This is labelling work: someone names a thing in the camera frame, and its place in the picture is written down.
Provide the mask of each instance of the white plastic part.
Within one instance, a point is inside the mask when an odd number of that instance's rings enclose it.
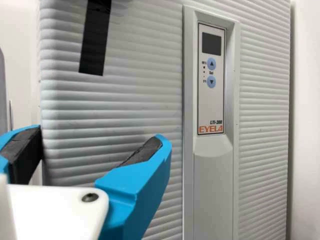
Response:
[[[183,199],[185,240],[231,240],[234,238],[234,203],[237,202],[235,177],[238,169],[240,25],[216,12],[184,6],[184,119],[183,119]],[[207,32],[225,29],[224,92],[218,110],[210,99],[203,101],[199,66],[203,59],[199,26]],[[198,105],[207,105],[206,116],[224,114],[223,134],[201,135],[197,124]]]
[[[5,174],[0,174],[0,239],[17,239],[10,195],[7,188],[7,176]]]
[[[1,175],[1,240],[98,239],[109,209],[109,197],[104,191],[90,187],[6,187],[5,182],[6,177]],[[97,194],[98,199],[83,202],[82,197],[88,193]]]

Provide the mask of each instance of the white wall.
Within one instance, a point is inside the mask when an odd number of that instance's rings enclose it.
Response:
[[[320,240],[320,1],[292,1],[292,240]]]
[[[0,48],[14,129],[39,122],[36,6],[36,0],[0,0]]]

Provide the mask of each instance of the blue plastic holder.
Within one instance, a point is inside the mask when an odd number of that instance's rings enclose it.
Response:
[[[157,134],[162,147],[148,160],[114,168],[94,183],[109,196],[100,240],[141,240],[154,217],[170,177],[171,143]]]

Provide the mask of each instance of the white machine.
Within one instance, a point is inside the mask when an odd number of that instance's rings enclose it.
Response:
[[[285,239],[290,0],[40,0],[38,17],[45,184],[92,186],[159,133],[170,179],[143,240]]]
[[[187,234],[233,239],[240,24],[199,8],[183,11],[184,203],[193,216],[185,219]]]

